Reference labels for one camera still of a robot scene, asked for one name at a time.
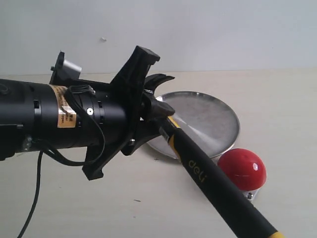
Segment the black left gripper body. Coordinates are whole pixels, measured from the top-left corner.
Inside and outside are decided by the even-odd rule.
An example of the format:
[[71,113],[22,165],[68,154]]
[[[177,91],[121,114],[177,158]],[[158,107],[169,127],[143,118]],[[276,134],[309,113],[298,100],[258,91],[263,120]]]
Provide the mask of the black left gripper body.
[[128,133],[132,119],[140,111],[141,88],[123,82],[103,83],[82,79],[74,80],[74,85],[90,85],[94,89],[95,95],[83,93],[75,95],[75,98],[83,109],[93,109],[90,118],[96,121],[105,137],[102,140],[100,130],[79,116],[74,131],[74,147],[104,145],[109,148],[120,142]]

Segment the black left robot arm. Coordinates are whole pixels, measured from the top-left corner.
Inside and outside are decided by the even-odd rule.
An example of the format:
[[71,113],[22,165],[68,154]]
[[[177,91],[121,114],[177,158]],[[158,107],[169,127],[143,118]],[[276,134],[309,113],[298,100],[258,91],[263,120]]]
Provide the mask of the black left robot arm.
[[137,46],[109,83],[83,80],[81,68],[60,52],[48,84],[0,81],[0,158],[43,151],[87,179],[119,152],[131,155],[158,136],[145,122],[159,75],[148,75],[159,56]]

